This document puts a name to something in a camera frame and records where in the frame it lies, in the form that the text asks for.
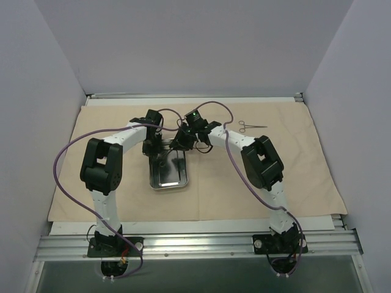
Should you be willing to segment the steel instrument tray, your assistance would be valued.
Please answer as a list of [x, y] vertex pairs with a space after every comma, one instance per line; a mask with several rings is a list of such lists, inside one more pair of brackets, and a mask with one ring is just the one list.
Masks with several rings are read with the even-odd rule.
[[[162, 140], [162, 151], [167, 150], [172, 139]], [[182, 188], [188, 183], [186, 154], [184, 151], [172, 150], [165, 166], [159, 166], [158, 156], [149, 158], [150, 186], [155, 190]]]

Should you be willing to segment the beige cloth wrap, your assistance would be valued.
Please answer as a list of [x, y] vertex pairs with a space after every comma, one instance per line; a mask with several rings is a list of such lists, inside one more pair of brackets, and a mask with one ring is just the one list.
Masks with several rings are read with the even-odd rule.
[[[66, 155], [49, 211], [53, 222], [92, 222], [90, 192], [80, 180], [86, 133], [103, 138], [104, 129], [124, 127], [143, 117], [147, 106], [84, 106], [73, 131], [75, 143]], [[239, 131], [245, 122], [247, 136], [267, 136], [284, 165], [283, 191], [295, 217], [346, 214], [346, 206], [327, 166], [308, 108], [302, 103], [234, 103], [226, 107], [207, 104], [200, 108], [209, 121], [227, 123]], [[236, 168], [241, 156], [214, 148], [208, 154], [186, 153], [189, 181], [179, 189], [150, 187], [148, 158], [137, 145], [123, 157], [123, 178], [116, 191], [123, 222], [260, 219], [269, 210], [240, 179]]]

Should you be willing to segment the steel surgical scissors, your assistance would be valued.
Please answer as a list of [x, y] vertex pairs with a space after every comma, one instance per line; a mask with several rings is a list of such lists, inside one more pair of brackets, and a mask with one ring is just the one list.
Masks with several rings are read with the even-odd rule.
[[169, 147], [167, 150], [163, 150], [163, 152], [158, 156], [158, 164], [159, 166], [165, 166], [166, 162], [167, 162], [167, 158], [169, 156], [169, 154], [172, 152], [172, 148]]

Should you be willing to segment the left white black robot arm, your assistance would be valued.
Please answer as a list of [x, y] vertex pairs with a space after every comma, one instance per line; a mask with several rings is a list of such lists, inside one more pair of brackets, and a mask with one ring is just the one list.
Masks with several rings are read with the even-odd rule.
[[115, 190], [120, 185], [123, 171], [123, 155], [143, 143], [142, 152], [156, 159], [161, 152], [162, 134], [157, 126], [163, 124], [163, 116], [149, 109], [145, 117], [133, 118], [129, 129], [104, 139], [91, 138], [86, 146], [80, 179], [91, 191], [97, 217], [95, 241], [109, 256], [118, 255], [123, 249], [122, 224], [117, 213]]

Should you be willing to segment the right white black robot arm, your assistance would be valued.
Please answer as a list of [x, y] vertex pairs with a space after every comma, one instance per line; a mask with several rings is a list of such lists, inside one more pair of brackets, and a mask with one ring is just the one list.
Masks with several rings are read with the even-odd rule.
[[251, 137], [232, 131], [216, 121], [207, 122], [198, 110], [177, 122], [178, 131], [170, 144], [173, 150], [188, 151], [202, 142], [210, 148], [223, 148], [242, 182], [271, 213], [271, 244], [277, 251], [287, 251], [293, 237], [302, 238], [302, 228], [288, 210], [283, 188], [283, 162], [267, 136]]

